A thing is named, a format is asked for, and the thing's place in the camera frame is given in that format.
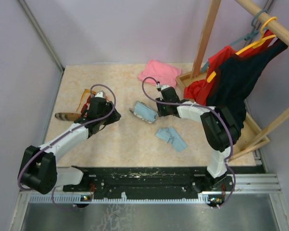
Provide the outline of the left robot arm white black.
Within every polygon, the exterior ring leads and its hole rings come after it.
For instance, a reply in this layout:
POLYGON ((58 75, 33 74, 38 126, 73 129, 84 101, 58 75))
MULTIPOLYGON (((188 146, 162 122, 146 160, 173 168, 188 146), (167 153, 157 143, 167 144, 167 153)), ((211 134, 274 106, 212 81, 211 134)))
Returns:
POLYGON ((80 191, 90 187, 85 170, 77 166, 58 169, 57 162, 74 147, 98 133, 102 128, 120 120, 116 102, 93 97, 86 117, 80 117, 62 134, 48 143, 25 149, 17 183, 21 190, 48 194, 59 186, 74 185, 80 191))

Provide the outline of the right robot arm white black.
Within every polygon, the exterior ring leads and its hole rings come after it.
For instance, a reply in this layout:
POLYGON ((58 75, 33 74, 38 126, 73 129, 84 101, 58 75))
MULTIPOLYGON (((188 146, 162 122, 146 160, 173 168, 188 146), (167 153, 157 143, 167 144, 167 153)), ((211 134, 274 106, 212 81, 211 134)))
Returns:
POLYGON ((205 183, 210 190, 219 189, 223 184, 222 176, 227 172, 229 156, 233 154, 233 145, 241 135, 241 128, 231 112, 226 106, 209 107, 180 100, 175 89, 169 85, 157 86, 157 90, 161 94, 156 98, 160 117, 173 115, 202 124, 207 142, 213 149, 205 183))

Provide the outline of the red sunglasses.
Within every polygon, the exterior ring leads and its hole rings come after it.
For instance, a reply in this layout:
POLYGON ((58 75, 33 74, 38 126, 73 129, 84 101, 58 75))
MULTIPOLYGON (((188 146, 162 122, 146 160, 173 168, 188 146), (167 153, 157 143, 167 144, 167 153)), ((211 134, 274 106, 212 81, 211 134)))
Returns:
POLYGON ((89 95, 85 104, 83 105, 82 109, 81 109, 81 113, 86 113, 86 110, 88 109, 88 107, 90 106, 90 100, 91 100, 91 96, 89 95))

